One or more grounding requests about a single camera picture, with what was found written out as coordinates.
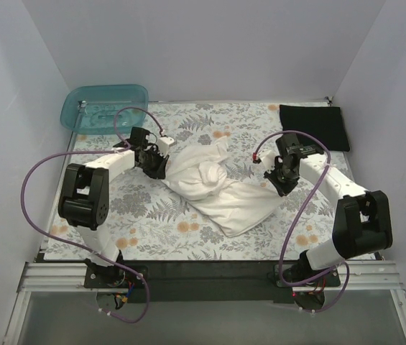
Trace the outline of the white t shirt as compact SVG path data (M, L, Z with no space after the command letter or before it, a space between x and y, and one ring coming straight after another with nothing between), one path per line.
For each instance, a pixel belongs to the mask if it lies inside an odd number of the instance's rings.
M212 145L189 146L171 159L163 183L219 226L228 238L244 234L280 206L274 191L228 177L226 137Z

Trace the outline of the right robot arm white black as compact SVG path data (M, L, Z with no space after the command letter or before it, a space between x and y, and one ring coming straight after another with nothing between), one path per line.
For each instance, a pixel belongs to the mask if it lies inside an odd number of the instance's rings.
M263 164L264 178L281 197L288 196L300 180L313 188L299 208L287 231L278 262L278 278L283 285L314 285L346 260L389 249L393 243L389 200L380 190L370 191L347 178L331 164L329 149L318 139L312 145L300 143L303 132L286 130L272 134L277 153L257 147L255 164ZM323 194L334 208L330 239L302 252L284 269L284 256L294 228L315 193Z

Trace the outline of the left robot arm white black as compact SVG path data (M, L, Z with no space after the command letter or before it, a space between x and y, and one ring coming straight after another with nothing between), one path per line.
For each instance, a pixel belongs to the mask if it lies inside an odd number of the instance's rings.
M164 179L170 147L175 143L168 136L151 142L150 135L149 130L134 127L111 153L85 164L70 163L65 169L58 214L92 250L84 262L109 287L116 288L126 279L125 269L115 263L120 261L120 250L104 226L109 214L110 183L133 168L141 169L151 179Z

